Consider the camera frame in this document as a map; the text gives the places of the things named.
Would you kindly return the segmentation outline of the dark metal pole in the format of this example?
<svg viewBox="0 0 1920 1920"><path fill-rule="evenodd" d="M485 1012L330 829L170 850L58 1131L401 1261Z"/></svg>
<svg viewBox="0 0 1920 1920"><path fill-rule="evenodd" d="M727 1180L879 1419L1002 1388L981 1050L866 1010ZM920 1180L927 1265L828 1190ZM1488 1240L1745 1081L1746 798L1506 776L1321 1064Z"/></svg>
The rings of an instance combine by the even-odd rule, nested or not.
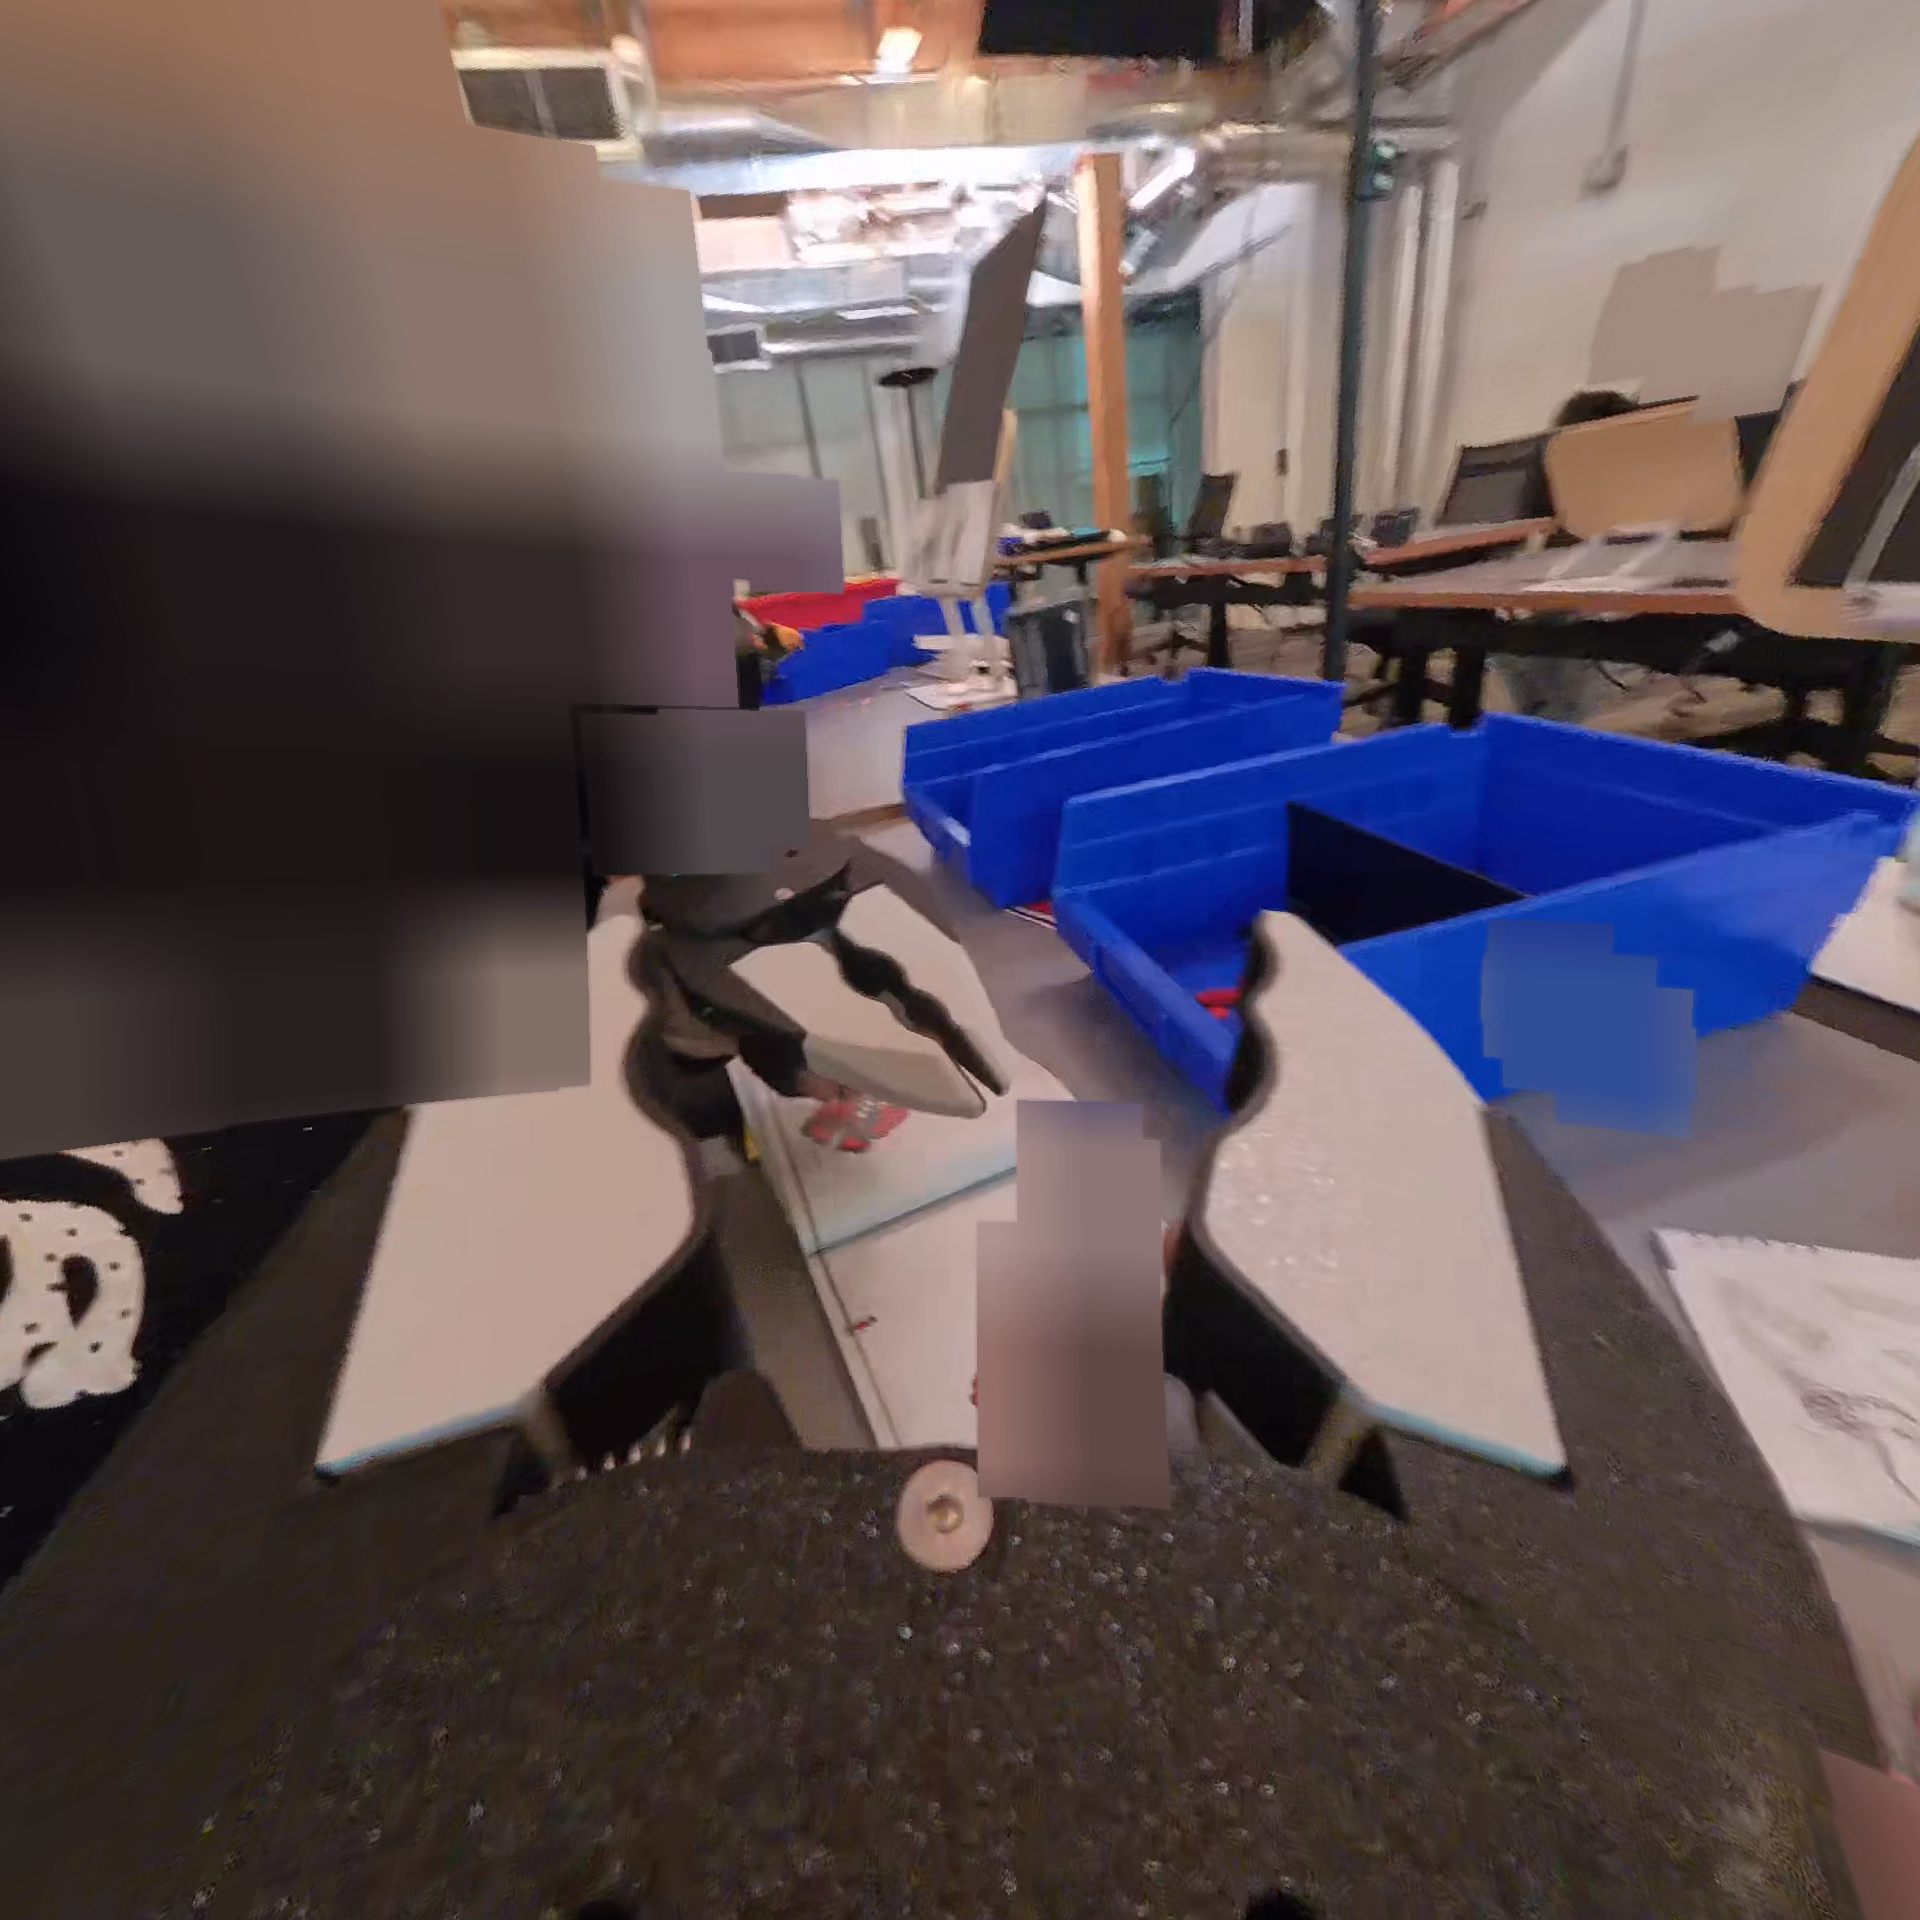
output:
<svg viewBox="0 0 1920 1920"><path fill-rule="evenodd" d="M1343 283L1337 317L1337 390L1332 460L1332 536L1327 576L1327 625L1319 673L1344 691L1352 653L1352 598L1359 574L1355 508L1361 478L1361 419L1364 354L1375 312L1377 209L1394 200L1401 146L1379 126L1383 88L1386 2L1352 8L1352 156L1347 166Z"/></svg>

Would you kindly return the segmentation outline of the blue plastic storage bin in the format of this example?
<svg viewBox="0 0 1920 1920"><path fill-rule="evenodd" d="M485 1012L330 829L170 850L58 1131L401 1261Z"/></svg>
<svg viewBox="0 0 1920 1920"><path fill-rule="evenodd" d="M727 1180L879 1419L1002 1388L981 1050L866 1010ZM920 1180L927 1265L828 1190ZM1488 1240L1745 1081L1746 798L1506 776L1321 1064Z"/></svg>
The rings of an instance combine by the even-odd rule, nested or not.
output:
<svg viewBox="0 0 1920 1920"><path fill-rule="evenodd" d="M933 652L923 638L941 625L941 613L930 598L896 593L871 604L863 621L795 634L800 644L772 660L763 674L762 705L792 706L879 681L899 668L927 666Z"/></svg>
<svg viewBox="0 0 1920 1920"><path fill-rule="evenodd" d="M903 732L903 808L936 858L994 908L1050 898L1066 808L1219 763L1327 745L1344 689L1195 668Z"/></svg>

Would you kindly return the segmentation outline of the wooden post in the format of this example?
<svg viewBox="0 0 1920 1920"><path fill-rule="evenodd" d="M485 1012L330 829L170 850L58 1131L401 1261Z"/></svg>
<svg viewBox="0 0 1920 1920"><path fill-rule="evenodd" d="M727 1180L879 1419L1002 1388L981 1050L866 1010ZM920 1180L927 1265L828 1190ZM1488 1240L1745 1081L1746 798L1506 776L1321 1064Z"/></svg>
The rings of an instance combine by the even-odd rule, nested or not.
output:
<svg viewBox="0 0 1920 1920"><path fill-rule="evenodd" d="M1097 521L1121 538L1119 555L1095 566L1097 659L1122 673L1132 659L1129 385L1125 358L1125 195L1121 158L1088 152L1072 173L1079 301L1088 379L1090 488Z"/></svg>

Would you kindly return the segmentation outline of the black box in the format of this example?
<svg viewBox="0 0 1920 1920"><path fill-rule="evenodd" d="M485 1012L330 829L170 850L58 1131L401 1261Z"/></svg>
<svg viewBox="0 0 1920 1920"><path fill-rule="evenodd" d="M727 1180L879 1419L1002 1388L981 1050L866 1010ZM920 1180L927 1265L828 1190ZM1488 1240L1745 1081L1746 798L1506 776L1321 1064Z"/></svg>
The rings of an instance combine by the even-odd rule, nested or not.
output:
<svg viewBox="0 0 1920 1920"><path fill-rule="evenodd" d="M1085 596L1059 596L1009 610L1003 638L1019 702L1077 693L1088 685L1090 627L1090 602Z"/></svg>

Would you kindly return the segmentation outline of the white work mat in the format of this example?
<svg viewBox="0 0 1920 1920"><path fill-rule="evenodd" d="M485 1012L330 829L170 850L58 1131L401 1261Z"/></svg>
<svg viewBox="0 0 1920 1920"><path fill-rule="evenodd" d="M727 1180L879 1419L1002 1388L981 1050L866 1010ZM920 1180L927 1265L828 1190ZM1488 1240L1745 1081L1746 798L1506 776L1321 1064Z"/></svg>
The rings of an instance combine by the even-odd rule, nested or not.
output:
<svg viewBox="0 0 1920 1920"><path fill-rule="evenodd" d="M731 1080L881 1444L972 1451L976 1232L1018 1211L1018 1102L911 1113L844 1149L817 1105Z"/></svg>

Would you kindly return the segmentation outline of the printed instruction booklet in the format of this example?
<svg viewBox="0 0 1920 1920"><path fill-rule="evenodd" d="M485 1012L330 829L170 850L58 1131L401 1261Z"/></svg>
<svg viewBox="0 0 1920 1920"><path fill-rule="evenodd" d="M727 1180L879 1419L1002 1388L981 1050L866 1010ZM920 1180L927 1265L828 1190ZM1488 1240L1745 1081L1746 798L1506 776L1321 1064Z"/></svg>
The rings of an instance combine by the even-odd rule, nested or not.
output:
<svg viewBox="0 0 1920 1920"><path fill-rule="evenodd" d="M1919 1542L1919 1261L1652 1235L1723 1396L1793 1516Z"/></svg>

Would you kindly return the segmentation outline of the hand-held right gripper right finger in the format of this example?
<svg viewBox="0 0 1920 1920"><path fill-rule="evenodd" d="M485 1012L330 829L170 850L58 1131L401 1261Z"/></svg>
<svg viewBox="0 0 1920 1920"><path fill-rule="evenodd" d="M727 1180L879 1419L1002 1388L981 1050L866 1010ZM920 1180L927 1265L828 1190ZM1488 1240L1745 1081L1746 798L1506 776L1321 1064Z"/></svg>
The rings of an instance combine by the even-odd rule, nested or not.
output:
<svg viewBox="0 0 1920 1920"><path fill-rule="evenodd" d="M1328 1483L1383 1483L1391 1435L1568 1475L1481 1098L1293 914L1256 924L1177 1249L1167 1360L1205 1424Z"/></svg>

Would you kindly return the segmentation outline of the ceiling air vent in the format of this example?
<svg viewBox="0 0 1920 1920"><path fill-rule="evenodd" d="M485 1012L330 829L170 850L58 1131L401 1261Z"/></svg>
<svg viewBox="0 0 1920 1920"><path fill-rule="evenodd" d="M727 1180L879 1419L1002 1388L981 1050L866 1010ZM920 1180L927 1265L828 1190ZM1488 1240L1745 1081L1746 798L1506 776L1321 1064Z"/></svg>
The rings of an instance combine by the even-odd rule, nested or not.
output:
<svg viewBox="0 0 1920 1920"><path fill-rule="evenodd" d="M608 153L634 145L629 85L608 53L499 46L455 49L451 58L473 128Z"/></svg>

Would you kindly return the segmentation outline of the wooden desk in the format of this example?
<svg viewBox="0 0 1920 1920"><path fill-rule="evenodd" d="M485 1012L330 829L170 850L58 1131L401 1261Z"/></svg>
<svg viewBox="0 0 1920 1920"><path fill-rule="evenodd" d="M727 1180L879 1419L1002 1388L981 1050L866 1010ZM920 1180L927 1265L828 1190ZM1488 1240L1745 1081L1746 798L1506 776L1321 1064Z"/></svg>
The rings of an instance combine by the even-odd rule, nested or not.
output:
<svg viewBox="0 0 1920 1920"><path fill-rule="evenodd" d="M1880 762L1915 762L1915 745L1885 732L1915 644L1885 638L1807 638L1748 616L1729 584L1520 584L1509 566L1474 565L1352 593L1352 613L1394 627L1400 670L1386 693L1386 729L1409 729L1437 705L1453 729L1484 714L1495 657L1637 666L1674 681L1735 681L1780 696L1783 710L1752 726L1692 736L1703 750L1752 760L1804 760L1850 778Z"/></svg>
<svg viewBox="0 0 1920 1920"><path fill-rule="evenodd" d="M1401 544L1355 541L1352 558L1364 584L1419 578L1428 572L1498 561L1537 550L1555 533L1553 516L1459 526L1419 536ZM1323 602L1330 561L1327 555L1195 558L1133 563L1128 594L1145 627L1129 640L1121 668L1128 677L1138 662L1172 673L1177 657L1201 653L1207 666L1233 666L1233 608L1311 608Z"/></svg>

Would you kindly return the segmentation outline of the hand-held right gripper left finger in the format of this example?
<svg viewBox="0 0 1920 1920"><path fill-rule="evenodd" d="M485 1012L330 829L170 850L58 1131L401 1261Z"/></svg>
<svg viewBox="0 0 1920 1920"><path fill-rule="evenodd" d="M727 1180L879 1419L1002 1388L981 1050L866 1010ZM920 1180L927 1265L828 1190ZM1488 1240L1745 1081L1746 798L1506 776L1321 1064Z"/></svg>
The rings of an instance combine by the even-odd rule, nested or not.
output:
<svg viewBox="0 0 1920 1920"><path fill-rule="evenodd" d="M584 1086L412 1112L320 1475L473 1434L597 1467L737 1362L703 1152L636 1069L639 944L639 913L589 933Z"/></svg>

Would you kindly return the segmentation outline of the cardboard sheet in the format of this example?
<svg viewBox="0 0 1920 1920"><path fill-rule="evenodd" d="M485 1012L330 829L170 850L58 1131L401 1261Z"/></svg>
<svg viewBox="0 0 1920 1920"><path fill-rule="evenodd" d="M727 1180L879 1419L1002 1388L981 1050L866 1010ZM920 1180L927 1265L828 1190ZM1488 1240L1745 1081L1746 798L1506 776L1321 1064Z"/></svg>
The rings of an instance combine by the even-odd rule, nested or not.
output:
<svg viewBox="0 0 1920 1920"><path fill-rule="evenodd" d="M1692 403L1577 422L1544 449L1557 526L1575 540L1634 528L1723 536L1745 515L1737 422Z"/></svg>

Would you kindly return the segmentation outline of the silver air duct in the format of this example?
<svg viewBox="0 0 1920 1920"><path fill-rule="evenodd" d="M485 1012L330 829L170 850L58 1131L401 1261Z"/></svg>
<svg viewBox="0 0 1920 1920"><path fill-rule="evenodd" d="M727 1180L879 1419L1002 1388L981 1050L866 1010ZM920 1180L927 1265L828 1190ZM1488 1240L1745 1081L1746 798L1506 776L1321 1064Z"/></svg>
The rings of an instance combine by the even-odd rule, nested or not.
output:
<svg viewBox="0 0 1920 1920"><path fill-rule="evenodd" d="M1225 124L1284 124L1337 96L1315 65L987 61L906 81L666 92L636 109L648 173L856 152L1042 146L1085 137L1183 137Z"/></svg>

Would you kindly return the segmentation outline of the blue bin with black divider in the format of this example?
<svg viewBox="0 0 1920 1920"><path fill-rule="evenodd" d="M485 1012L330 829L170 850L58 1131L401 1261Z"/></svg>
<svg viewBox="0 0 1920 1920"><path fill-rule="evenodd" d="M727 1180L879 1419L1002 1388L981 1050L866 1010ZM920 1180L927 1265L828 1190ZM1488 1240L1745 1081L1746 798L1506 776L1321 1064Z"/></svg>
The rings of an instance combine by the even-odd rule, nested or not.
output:
<svg viewBox="0 0 1920 1920"><path fill-rule="evenodd" d="M1587 1123L1675 1109L1658 1048L1793 1008L1915 795L1637 736L1495 715L1244 760L1072 801L1068 946L1225 1106L1257 918L1311 924L1474 1093L1568 1090Z"/></svg>

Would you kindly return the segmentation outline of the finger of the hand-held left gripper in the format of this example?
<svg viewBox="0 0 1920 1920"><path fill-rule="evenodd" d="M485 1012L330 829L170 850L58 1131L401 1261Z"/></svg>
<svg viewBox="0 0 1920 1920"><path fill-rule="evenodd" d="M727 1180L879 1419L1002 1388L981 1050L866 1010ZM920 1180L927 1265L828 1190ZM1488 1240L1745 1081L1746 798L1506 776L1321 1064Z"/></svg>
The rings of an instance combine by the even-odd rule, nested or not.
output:
<svg viewBox="0 0 1920 1920"><path fill-rule="evenodd" d="M784 1098L873 1098L913 1113L987 1112L993 1054L903 982L864 992L837 960L672 960L700 1027Z"/></svg>
<svg viewBox="0 0 1920 1920"><path fill-rule="evenodd" d="M851 1002L828 1025L828 1061L889 1102L1033 1098L1039 1068L1009 1043L964 946L893 890L858 891L839 924Z"/></svg>

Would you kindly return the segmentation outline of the white paper sheet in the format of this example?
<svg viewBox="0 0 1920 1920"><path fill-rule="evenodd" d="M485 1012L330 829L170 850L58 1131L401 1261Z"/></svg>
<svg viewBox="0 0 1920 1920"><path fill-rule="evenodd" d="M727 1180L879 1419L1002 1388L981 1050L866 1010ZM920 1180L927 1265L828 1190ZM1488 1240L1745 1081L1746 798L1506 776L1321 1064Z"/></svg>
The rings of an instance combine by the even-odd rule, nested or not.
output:
<svg viewBox="0 0 1920 1920"><path fill-rule="evenodd" d="M1813 980L1919 1016L1915 869L1885 858L1815 956Z"/></svg>

